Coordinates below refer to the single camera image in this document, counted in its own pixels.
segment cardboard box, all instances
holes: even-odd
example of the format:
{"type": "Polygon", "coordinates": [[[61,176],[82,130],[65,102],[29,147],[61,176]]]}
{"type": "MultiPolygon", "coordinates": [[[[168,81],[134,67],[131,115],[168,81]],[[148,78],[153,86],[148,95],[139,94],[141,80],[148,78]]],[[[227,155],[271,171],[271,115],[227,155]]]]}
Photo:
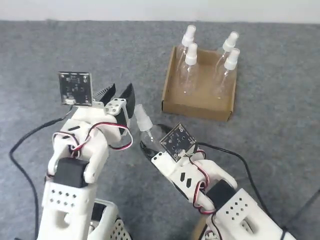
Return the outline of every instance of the cardboard box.
{"type": "Polygon", "coordinates": [[[233,71],[233,89],[229,97],[214,98],[212,94],[214,67],[219,59],[215,51],[197,50],[199,80],[197,89],[190,96],[185,95],[178,85],[176,74],[176,50],[173,47],[162,93],[161,109],[165,113],[181,114],[189,117],[228,121],[234,111],[237,69],[233,71]]]}

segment white robotic arm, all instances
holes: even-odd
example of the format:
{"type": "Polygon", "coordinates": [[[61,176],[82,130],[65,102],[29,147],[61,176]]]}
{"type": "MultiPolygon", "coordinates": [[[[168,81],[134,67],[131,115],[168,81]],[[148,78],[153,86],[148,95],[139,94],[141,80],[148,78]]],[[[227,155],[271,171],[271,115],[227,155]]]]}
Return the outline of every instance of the white robotic arm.
{"type": "MultiPolygon", "coordinates": [[[[208,215],[199,239],[280,240],[283,230],[243,188],[237,191],[236,180],[212,160],[203,159],[201,152],[179,148],[184,137],[178,134],[171,131],[163,138],[165,143],[161,140],[164,147],[171,145],[151,162],[200,213],[208,215]]],[[[283,239],[295,240],[289,232],[283,239]]]]}
{"type": "MultiPolygon", "coordinates": [[[[60,78],[72,74],[60,73],[60,78]]],[[[77,81],[88,83],[88,74],[74,74],[77,81]]],[[[47,169],[38,240],[108,240],[120,235],[123,240],[131,240],[117,206],[95,199],[97,179],[109,156],[109,147],[126,134],[131,142],[121,149],[130,147],[133,140],[128,129],[134,111],[128,105],[135,105],[132,84],[120,98],[110,100],[115,94],[113,88],[99,93],[92,106],[79,106],[61,130],[53,134],[54,154],[47,169]]]]}

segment wire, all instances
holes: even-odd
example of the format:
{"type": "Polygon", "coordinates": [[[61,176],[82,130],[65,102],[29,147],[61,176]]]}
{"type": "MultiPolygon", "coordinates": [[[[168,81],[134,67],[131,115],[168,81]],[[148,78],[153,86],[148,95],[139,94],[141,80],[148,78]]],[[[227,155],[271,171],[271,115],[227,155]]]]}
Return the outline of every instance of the wire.
{"type": "Polygon", "coordinates": [[[318,199],[319,196],[320,196],[320,188],[309,198],[308,201],[306,201],[306,203],[293,215],[293,217],[291,217],[287,221],[285,227],[282,228],[283,232],[282,232],[280,240],[284,240],[285,235],[288,232],[288,227],[291,226],[293,221],[295,221],[298,218],[300,218],[301,215],[305,212],[305,210],[310,208],[311,205],[318,199]]]}
{"type": "Polygon", "coordinates": [[[92,125],[92,127],[89,129],[86,137],[85,137],[85,140],[83,143],[77,145],[76,147],[74,148],[71,148],[72,151],[76,152],[76,151],[79,151],[81,148],[84,147],[84,145],[89,141],[90,139],[90,133],[93,129],[99,127],[99,126],[103,126],[103,125],[106,125],[106,126],[111,126],[111,127],[116,127],[116,128],[119,128],[119,129],[124,129],[124,130],[127,130],[127,132],[129,133],[129,136],[131,138],[131,141],[129,143],[127,143],[126,145],[123,145],[123,146],[120,146],[120,147],[114,147],[114,146],[110,146],[110,148],[114,149],[114,150],[117,150],[117,151],[122,151],[122,150],[125,150],[125,149],[128,149],[132,146],[132,144],[134,143],[134,137],[132,136],[129,128],[125,125],[121,125],[121,124],[118,124],[118,123],[114,123],[114,122],[107,122],[107,121],[102,121],[102,122],[98,122],[94,125],[92,125]]]}
{"type": "Polygon", "coordinates": [[[216,229],[216,231],[217,231],[217,233],[218,233],[218,235],[219,235],[219,239],[220,239],[220,240],[223,240],[223,239],[222,239],[221,232],[220,232],[219,228],[217,227],[217,225],[216,225],[215,222],[214,222],[214,215],[215,215],[215,214],[212,214],[212,216],[211,216],[212,225],[215,227],[215,229],[216,229]]]}
{"type": "Polygon", "coordinates": [[[63,121],[72,111],[72,106],[70,107],[70,110],[63,116],[51,121],[48,121],[40,126],[38,126],[37,128],[31,130],[30,132],[28,132],[27,134],[25,134],[22,138],[19,139],[19,141],[11,148],[11,150],[9,151],[9,158],[12,161],[12,163],[19,169],[19,171],[24,175],[24,177],[26,178],[26,180],[28,181],[31,189],[32,189],[32,193],[33,193],[33,198],[34,198],[34,239],[36,240],[38,237],[38,233],[39,233],[39,200],[38,200],[38,194],[37,194],[37,190],[35,187],[35,184],[33,183],[33,181],[31,180],[30,176],[28,175],[28,173],[26,172],[26,170],[17,162],[17,160],[14,157],[14,152],[18,149],[18,147],[30,136],[32,136],[33,134],[35,134],[36,132],[38,132],[41,129],[44,129],[46,127],[49,127],[53,124],[56,124],[58,122],[63,121]]]}
{"type": "Polygon", "coordinates": [[[276,223],[276,221],[273,219],[271,213],[269,212],[264,200],[262,199],[257,187],[256,187],[256,184],[252,178],[252,175],[251,175],[251,172],[250,172],[250,169],[249,169],[249,166],[248,166],[248,163],[246,162],[246,160],[238,153],[236,152],[233,152],[233,151],[230,151],[230,150],[227,150],[227,149],[224,149],[222,147],[218,147],[218,146],[213,146],[211,144],[208,144],[208,143],[205,143],[205,142],[198,142],[197,143],[198,145],[201,145],[201,146],[205,146],[205,147],[208,147],[208,148],[211,148],[211,149],[215,149],[215,150],[218,150],[218,151],[221,151],[221,152],[225,152],[227,154],[231,154],[231,155],[234,155],[236,157],[238,157],[244,164],[244,167],[245,167],[245,170],[246,170],[246,173],[248,175],[248,178],[249,178],[249,181],[250,181],[250,184],[254,190],[254,193],[255,195],[257,196],[260,204],[261,204],[261,207],[262,209],[265,211],[265,213],[276,223]]]}
{"type": "MultiPolygon", "coordinates": [[[[53,135],[52,135],[52,144],[54,145],[55,144],[55,137],[57,135],[62,135],[62,136],[67,136],[69,138],[72,138],[72,140],[75,142],[75,145],[71,145],[71,150],[72,150],[72,147],[75,147],[75,146],[78,146],[79,145],[79,141],[77,140],[77,138],[69,133],[69,132],[66,132],[66,131],[56,131],[53,135]]],[[[72,151],[72,154],[71,154],[73,157],[80,157],[81,156],[81,151],[72,151]]]]}

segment white spray nozzle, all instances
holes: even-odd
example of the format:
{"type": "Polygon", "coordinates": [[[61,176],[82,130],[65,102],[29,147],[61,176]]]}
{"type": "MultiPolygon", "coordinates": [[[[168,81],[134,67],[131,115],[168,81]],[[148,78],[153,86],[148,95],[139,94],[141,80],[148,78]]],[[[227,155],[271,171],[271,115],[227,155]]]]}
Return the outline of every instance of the white spray nozzle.
{"type": "Polygon", "coordinates": [[[153,124],[150,117],[146,114],[144,106],[138,104],[134,108],[134,115],[136,118],[136,123],[141,132],[147,131],[152,128],[153,124]]]}
{"type": "Polygon", "coordinates": [[[223,46],[222,46],[223,50],[225,52],[230,52],[236,46],[236,42],[238,38],[239,38],[239,33],[237,33],[236,31],[231,32],[229,37],[223,43],[223,46]]]}
{"type": "Polygon", "coordinates": [[[195,65],[197,63],[197,49],[196,43],[191,43],[185,56],[185,63],[188,65],[195,65]]]}
{"type": "Polygon", "coordinates": [[[181,41],[183,46],[189,47],[189,45],[194,42],[195,32],[196,32],[196,26],[189,25],[187,27],[185,34],[183,35],[183,38],[181,41]]]}
{"type": "Polygon", "coordinates": [[[239,54],[240,50],[238,48],[233,48],[230,55],[225,60],[224,67],[228,70],[234,70],[238,63],[239,54]]]}

